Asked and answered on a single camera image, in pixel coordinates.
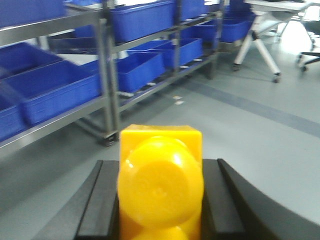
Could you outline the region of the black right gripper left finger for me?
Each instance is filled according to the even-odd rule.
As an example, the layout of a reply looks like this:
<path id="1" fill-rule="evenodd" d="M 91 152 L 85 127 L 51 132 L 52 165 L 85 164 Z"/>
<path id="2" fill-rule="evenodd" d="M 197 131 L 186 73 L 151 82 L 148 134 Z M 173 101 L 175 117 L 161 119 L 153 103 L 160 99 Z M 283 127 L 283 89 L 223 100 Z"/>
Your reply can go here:
<path id="1" fill-rule="evenodd" d="M 99 160 L 76 193 L 34 236 L 35 240 L 117 240 L 117 160 Z"/>

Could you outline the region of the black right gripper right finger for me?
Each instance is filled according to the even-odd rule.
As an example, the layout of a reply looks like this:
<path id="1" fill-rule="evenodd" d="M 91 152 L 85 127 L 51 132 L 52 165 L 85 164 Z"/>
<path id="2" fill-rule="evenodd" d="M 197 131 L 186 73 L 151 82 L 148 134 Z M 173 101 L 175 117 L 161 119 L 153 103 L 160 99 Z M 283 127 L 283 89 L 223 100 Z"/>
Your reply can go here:
<path id="1" fill-rule="evenodd" d="M 204 159 L 203 240 L 318 240 L 320 226 L 268 197 L 224 159 Z"/>

